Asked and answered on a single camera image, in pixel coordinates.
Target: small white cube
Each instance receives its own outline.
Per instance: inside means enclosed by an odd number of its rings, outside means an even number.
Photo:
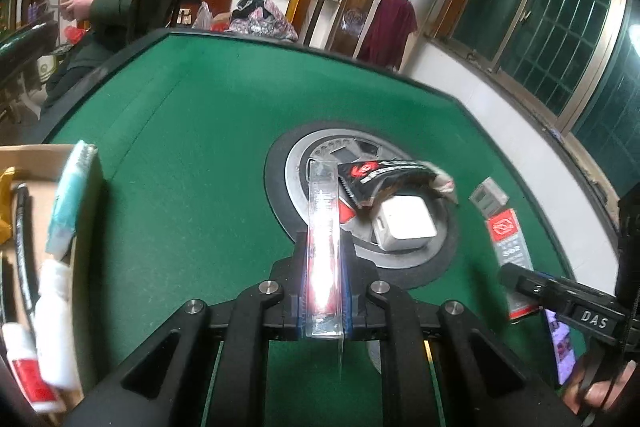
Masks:
[[[372,216],[373,232],[383,250],[420,248],[436,227],[420,196],[393,196],[380,204]]]

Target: white bottle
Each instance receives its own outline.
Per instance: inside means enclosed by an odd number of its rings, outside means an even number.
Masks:
[[[34,327],[42,379],[60,389],[80,389],[68,302],[70,268],[47,259],[40,269]]]
[[[18,323],[2,326],[6,358],[27,401],[38,414],[64,412],[65,404],[40,376],[36,348],[29,331]]]

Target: black plastic wrapper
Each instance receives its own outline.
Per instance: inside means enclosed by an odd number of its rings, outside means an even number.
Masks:
[[[373,206],[407,187],[427,187],[437,196],[458,203],[456,184],[445,171],[429,162],[386,160],[338,165],[340,182],[358,208]]]

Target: hand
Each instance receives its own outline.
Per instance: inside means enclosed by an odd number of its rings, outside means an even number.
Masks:
[[[89,18],[89,10],[94,0],[68,0],[60,5],[60,15],[64,20],[85,21]]]
[[[605,396],[607,396],[607,392],[609,391],[609,386],[611,385],[611,381],[606,382],[596,382],[594,383],[586,395],[584,396],[584,402],[591,407],[600,407],[605,411],[608,410],[615,400],[618,398],[626,383],[633,375],[636,370],[636,362],[631,360],[627,363],[625,370],[622,372],[622,375],[616,380],[616,383],[613,385],[611,393],[609,394],[609,398],[607,398],[606,404],[602,404]],[[567,385],[564,389],[564,393],[562,393],[562,401],[564,404],[571,409],[574,414],[577,414],[580,410],[580,402],[578,401],[578,390],[580,388],[580,382],[584,378],[584,360],[578,360],[574,367],[574,371],[571,373],[571,377],[567,382]]]

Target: yellow wrapper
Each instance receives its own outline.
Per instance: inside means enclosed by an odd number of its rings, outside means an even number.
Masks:
[[[9,167],[0,176],[0,245],[11,239],[12,219],[11,219],[11,184],[14,181],[15,167]]]

